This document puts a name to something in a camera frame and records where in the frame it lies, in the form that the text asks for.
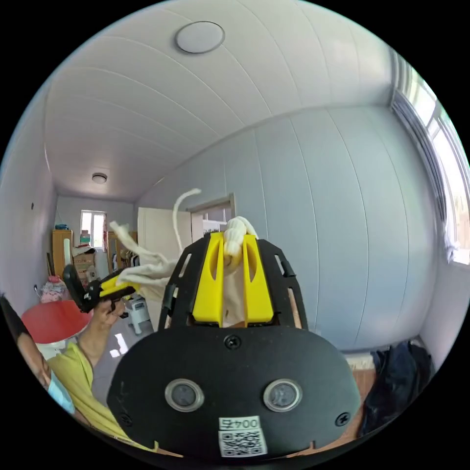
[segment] white rope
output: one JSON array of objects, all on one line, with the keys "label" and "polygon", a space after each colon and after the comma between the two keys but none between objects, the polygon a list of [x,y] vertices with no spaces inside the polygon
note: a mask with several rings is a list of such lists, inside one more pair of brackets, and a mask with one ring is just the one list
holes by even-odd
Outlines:
[{"label": "white rope", "polygon": [[183,246],[181,244],[181,239],[180,239],[180,234],[178,232],[178,224],[176,222],[176,217],[178,215],[178,209],[180,208],[181,203],[189,196],[193,196],[194,194],[201,194],[201,190],[194,188],[191,189],[191,191],[183,193],[175,202],[175,205],[173,206],[173,214],[172,214],[172,220],[173,220],[173,230],[175,231],[176,235],[176,241],[178,242],[178,248],[180,250],[180,256],[181,253],[183,252]]},{"label": "white rope", "polygon": [[253,226],[244,217],[235,217],[227,223],[224,232],[224,275],[234,272],[240,264],[243,248],[243,237],[254,235],[258,238]]}]

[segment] yellow shirt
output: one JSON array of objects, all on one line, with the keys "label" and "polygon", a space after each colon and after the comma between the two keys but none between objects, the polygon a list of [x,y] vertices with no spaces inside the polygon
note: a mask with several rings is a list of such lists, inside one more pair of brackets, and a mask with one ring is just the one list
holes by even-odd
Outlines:
[{"label": "yellow shirt", "polygon": [[141,449],[150,450],[129,439],[121,429],[108,407],[92,394],[93,369],[80,348],[70,342],[63,354],[47,361],[57,378],[68,390],[76,409],[88,422],[104,434]]}]

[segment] dark clothing pile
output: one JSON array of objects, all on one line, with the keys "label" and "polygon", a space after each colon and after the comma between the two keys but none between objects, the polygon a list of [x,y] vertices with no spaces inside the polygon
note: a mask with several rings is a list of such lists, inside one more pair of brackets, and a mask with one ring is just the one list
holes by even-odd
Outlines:
[{"label": "dark clothing pile", "polygon": [[401,414],[434,375],[431,356],[426,349],[409,341],[371,354],[377,376],[364,401],[357,437],[378,429]]}]

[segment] label sticker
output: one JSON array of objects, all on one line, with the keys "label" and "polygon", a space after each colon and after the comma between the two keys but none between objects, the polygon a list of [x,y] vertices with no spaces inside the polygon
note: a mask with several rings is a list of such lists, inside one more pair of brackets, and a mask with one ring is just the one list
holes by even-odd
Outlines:
[{"label": "label sticker", "polygon": [[268,453],[259,416],[219,418],[222,457],[255,457]]}]

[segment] doorway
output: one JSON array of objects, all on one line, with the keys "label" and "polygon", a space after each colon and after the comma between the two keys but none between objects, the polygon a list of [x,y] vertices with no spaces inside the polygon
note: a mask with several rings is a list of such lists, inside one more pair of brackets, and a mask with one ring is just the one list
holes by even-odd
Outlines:
[{"label": "doorway", "polygon": [[230,194],[188,211],[191,212],[192,238],[195,241],[207,233],[225,231],[228,221],[235,217],[235,199]]}]

